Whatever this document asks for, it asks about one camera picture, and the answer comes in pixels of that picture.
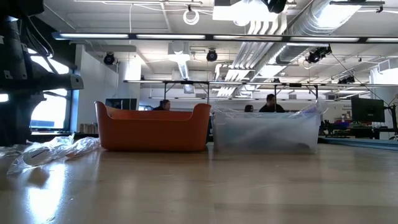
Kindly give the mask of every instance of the table surface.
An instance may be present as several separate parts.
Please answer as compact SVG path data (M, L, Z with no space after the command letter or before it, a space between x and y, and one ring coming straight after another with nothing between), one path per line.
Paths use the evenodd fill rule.
M396 223L398 153L98 151L17 176L0 160L1 223Z

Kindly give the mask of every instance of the man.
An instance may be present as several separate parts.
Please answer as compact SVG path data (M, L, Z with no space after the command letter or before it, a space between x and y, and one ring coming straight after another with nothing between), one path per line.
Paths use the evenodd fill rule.
M274 94L267 95L267 103L259 110L259 112L275 112L275 95ZM276 112L277 113L285 113L285 110L279 104L276 104Z
M160 105L158 107L154 108L153 110L154 111L161 111L161 110L169 111L170 106L171 106L170 100L161 100Z

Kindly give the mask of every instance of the security camera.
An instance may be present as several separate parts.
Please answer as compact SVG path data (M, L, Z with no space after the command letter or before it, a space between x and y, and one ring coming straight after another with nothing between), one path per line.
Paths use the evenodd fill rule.
M206 57L208 62L214 62L217 60L217 53L216 50L209 50L209 52L207 53L207 57Z
M105 65L114 65L116 63L113 52L106 53L106 56L104 57L104 63Z

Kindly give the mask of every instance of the woman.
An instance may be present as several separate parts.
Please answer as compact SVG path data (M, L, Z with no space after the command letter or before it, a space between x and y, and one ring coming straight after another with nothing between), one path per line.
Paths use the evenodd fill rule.
M253 111L254 111L253 105L246 105L244 107L244 112L253 112Z
M170 110L170 106L171 106L170 100L161 100L160 101L160 105L158 107L154 108L153 110L156 110L156 111L161 111L161 110L169 111Z

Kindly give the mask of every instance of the ceiling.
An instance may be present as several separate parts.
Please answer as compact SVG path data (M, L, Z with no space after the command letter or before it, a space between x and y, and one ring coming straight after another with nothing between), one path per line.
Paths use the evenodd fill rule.
M45 0L45 12L39 17L60 32L156 32L156 33L215 33L244 34L249 26L239 27L230 21L213 21L212 16L201 13L199 22L190 26L182 19L183 11L162 11L133 5L109 5L100 2L75 2L74 0ZM202 10L212 10L213 1L202 0ZM294 18L310 0L296 0L297 7L288 12L288 22ZM398 11L398 1L385 0L385 11ZM148 6L161 10L160 6ZM167 10L185 9L185 6L165 6ZM336 35L395 35L398 33L398 14L382 12L357 12L333 34ZM135 45L147 62L143 74L168 74L178 70L177 64L168 60L167 41L92 41L93 45ZM217 63L206 62L206 52L215 48L218 61L233 60L239 52L239 42L190 42L190 51L195 52L195 60L188 61L189 70L214 71ZM368 68L386 56L398 56L398 45L333 44L333 53L346 68L356 68L356 76L368 81ZM325 82L345 68L331 55L321 63L308 67L300 58L296 64L284 70L283 82Z

